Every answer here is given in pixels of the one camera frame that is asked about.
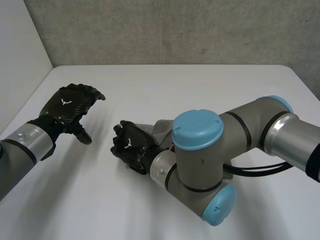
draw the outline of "black cable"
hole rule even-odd
[[[255,169],[272,168],[272,166],[274,166],[274,165],[255,167]],[[230,174],[239,175],[239,176],[243,176],[243,177],[264,177],[264,176],[269,176],[269,175],[272,175],[272,174],[280,173],[280,172],[285,171],[287,169],[290,169],[292,167],[293,166],[290,165],[289,163],[283,162],[283,163],[279,163],[279,167],[274,168],[274,169],[270,169],[270,170],[245,171],[245,170],[242,170],[242,168],[240,168],[240,167],[235,167],[235,166],[231,166],[231,165],[228,165],[228,164],[224,164],[223,165],[223,170],[228,172],[228,173],[230,173]]]
[[[271,169],[271,168],[275,168],[275,167],[280,167],[280,166],[283,166],[284,163],[286,163],[286,162],[284,161],[284,162],[280,162],[280,163],[277,163],[274,165],[255,166],[255,167],[237,167],[237,166],[232,166],[232,165],[228,165],[228,164],[225,164],[225,165],[227,165],[228,168],[233,168],[233,169],[237,169],[237,170],[259,170],[259,169]]]

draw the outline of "robotic arm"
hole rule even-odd
[[[260,177],[295,166],[320,181],[320,128],[304,122],[277,96],[261,97],[220,115],[191,110],[172,124],[174,151],[132,122],[114,127],[111,152],[151,178],[210,225],[219,225],[236,202],[236,189],[224,171]],[[259,148],[286,162],[265,171],[231,166],[231,159]]]
[[[97,100],[105,99],[91,86],[62,87],[46,103],[37,119],[0,141],[0,201],[39,161],[54,153],[60,134],[74,134],[81,143],[90,144],[92,140],[79,121]]]

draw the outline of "black band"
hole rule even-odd
[[[226,114],[229,114],[232,117],[234,117],[240,123],[241,127],[243,128],[243,131],[244,131],[244,134],[246,137],[245,151],[248,152],[251,147],[252,139],[251,139],[251,135],[250,135],[250,132],[249,132],[249,129],[248,129],[246,123],[242,120],[242,118],[240,116],[238,116],[237,114],[235,114],[232,111],[227,111]]]
[[[207,193],[207,192],[211,192],[211,191],[215,190],[217,187],[220,186],[221,183],[222,183],[222,178],[221,178],[221,180],[220,180],[216,185],[214,185],[214,186],[212,186],[212,187],[209,187],[209,188],[203,188],[203,189],[192,188],[192,187],[189,187],[189,186],[185,185],[184,183],[182,183],[182,184],[183,184],[183,186],[184,186],[186,189],[188,189],[188,190],[191,191],[191,192],[195,192],[195,193]]]
[[[305,166],[305,173],[312,179],[320,183],[319,180],[320,170],[320,144],[311,153]]]
[[[274,115],[270,121],[265,125],[262,133],[261,133],[261,137],[260,137],[260,142],[259,142],[259,147],[262,151],[265,151],[265,140],[266,140],[266,136],[267,133],[269,132],[269,129],[271,128],[271,126],[275,123],[275,121],[280,118],[282,115],[285,115],[289,113],[288,111],[281,111],[279,113],[277,113],[276,115]]]
[[[5,151],[4,148],[1,146],[0,144],[0,159],[2,158],[2,156],[4,155]]]
[[[16,147],[20,148],[22,151],[24,151],[29,156],[29,158],[31,158],[33,165],[37,164],[36,156],[26,146],[22,145],[21,143],[19,143],[17,141],[12,140],[12,139],[4,139],[1,142],[12,144],[12,145],[15,145]]]
[[[171,169],[169,170],[168,174],[166,175],[165,177],[165,182],[164,182],[164,186],[165,186],[165,190],[168,191],[168,184],[169,184],[169,180],[170,180],[170,177],[171,177],[171,174],[174,172],[174,170],[176,170],[177,168],[177,164],[175,163]]]

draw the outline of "light blue joint cap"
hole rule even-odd
[[[172,140],[182,150],[195,151],[215,143],[224,131],[221,117],[210,110],[186,111],[173,121]]]
[[[221,190],[209,202],[201,219],[212,226],[218,226],[229,215],[237,200],[237,190],[230,184]]]
[[[282,97],[279,97],[279,96],[276,96],[276,95],[270,95],[270,96],[267,96],[267,97],[273,98],[273,99],[276,99],[276,100],[280,101],[283,105],[286,106],[287,109],[289,109],[290,113],[294,113],[294,110],[292,109],[292,107]]]

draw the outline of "gray fabric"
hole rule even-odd
[[[158,120],[154,125],[137,124],[146,132],[152,134],[160,145],[160,148],[170,148],[172,143],[173,120]]]

